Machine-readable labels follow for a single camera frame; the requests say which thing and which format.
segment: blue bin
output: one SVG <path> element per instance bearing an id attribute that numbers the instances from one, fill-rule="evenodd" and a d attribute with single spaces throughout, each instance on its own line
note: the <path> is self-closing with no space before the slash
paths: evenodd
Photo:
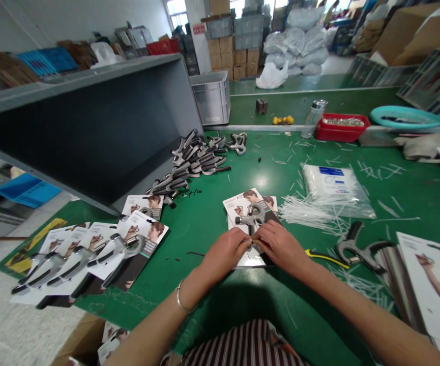
<path id="1" fill-rule="evenodd" d="M 61 190 L 25 173 L 0 187 L 0 195 L 22 205 L 37 208 L 50 201 Z"/>

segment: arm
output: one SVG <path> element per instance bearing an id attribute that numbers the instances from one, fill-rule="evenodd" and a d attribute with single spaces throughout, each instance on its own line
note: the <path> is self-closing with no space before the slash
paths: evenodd
<path id="1" fill-rule="evenodd" d="M 180 288 L 179 299 L 193 309 L 208 290 L 235 267 L 251 244 L 250 236 L 239 228 L 222 234 L 206 253 L 201 265 L 191 271 Z M 187 316 L 174 290 L 128 335 L 108 358 L 105 366 L 156 366 Z"/>
<path id="2" fill-rule="evenodd" d="M 440 281 L 437 280 L 437 277 L 433 274 L 432 266 L 431 265 L 422 265 L 423 269 L 425 270 L 425 273 L 428 277 L 428 280 L 432 284 L 433 288 L 437 292 L 437 295 L 440 296 Z"/>
<path id="3" fill-rule="evenodd" d="M 270 220 L 254 239 L 279 267 L 327 300 L 387 365 L 440 365 L 440 352 L 401 320 L 313 262 L 282 225 Z"/>

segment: yellow-handled tool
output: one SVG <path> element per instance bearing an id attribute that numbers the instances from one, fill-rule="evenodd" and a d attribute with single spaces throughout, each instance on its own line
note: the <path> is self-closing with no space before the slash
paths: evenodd
<path id="1" fill-rule="evenodd" d="M 325 260 L 328 260 L 328 261 L 330 261 L 332 263 L 338 264 L 342 268 L 349 269 L 348 265 L 340 262 L 338 259 L 333 258 L 333 257 L 331 257 L 331 256 L 329 256 L 327 254 L 317 253 L 317 252 L 312 251 L 311 249 L 307 249 L 307 250 L 305 250 L 305 252 L 306 252 L 306 255 L 308 257 L 310 257 L 310 258 L 325 259 Z"/>

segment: forearm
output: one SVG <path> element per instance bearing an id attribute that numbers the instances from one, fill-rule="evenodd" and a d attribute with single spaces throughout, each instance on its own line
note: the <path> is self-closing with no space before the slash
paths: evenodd
<path id="1" fill-rule="evenodd" d="M 335 307 L 387 365 L 439 364 L 440 352 L 401 320 L 313 262 L 296 276 Z"/>
<path id="2" fill-rule="evenodd" d="M 200 268 L 195 268 L 183 281 L 180 289 L 181 305 L 192 309 L 207 293 L 211 284 Z M 159 364 L 169 351 L 187 314 L 178 305 L 174 290 L 120 344 L 105 366 L 142 366 Z"/>

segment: red crate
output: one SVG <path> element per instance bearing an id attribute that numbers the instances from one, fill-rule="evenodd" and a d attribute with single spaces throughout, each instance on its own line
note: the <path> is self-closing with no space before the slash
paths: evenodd
<path id="1" fill-rule="evenodd" d="M 357 126 L 339 126 L 328 125 L 323 123 L 323 118 L 359 118 L 364 121 L 363 127 Z M 316 139 L 323 141 L 338 141 L 338 142 L 356 142 L 362 133 L 368 128 L 371 123 L 364 115 L 359 114 L 339 114 L 339 113 L 324 113 L 323 118 L 318 122 Z"/>
<path id="2" fill-rule="evenodd" d="M 179 42 L 177 38 L 170 40 L 158 41 L 147 44 L 150 55 L 179 53 Z"/>

